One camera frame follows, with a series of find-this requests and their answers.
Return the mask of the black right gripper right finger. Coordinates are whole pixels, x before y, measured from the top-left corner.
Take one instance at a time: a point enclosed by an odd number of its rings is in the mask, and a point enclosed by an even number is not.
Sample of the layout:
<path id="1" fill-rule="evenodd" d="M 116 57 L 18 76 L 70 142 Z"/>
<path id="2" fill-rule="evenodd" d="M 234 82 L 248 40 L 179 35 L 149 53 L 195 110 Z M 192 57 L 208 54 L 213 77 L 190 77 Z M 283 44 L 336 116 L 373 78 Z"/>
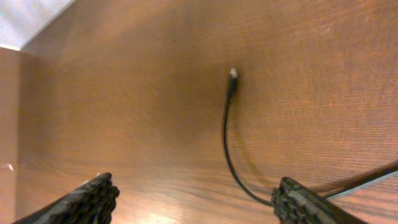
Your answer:
<path id="1" fill-rule="evenodd" d="M 273 190 L 271 204 L 281 223 L 367 224 L 290 177 L 282 178 Z"/>

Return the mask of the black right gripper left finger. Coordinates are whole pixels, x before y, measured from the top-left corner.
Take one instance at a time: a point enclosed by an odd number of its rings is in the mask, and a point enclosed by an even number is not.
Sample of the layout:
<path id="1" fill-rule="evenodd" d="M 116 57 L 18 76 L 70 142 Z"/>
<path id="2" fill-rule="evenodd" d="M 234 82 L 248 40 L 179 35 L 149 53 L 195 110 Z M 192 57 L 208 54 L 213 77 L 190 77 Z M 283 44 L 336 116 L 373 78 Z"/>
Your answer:
<path id="1" fill-rule="evenodd" d="M 109 172 L 12 224 L 110 224 L 120 191 Z"/>

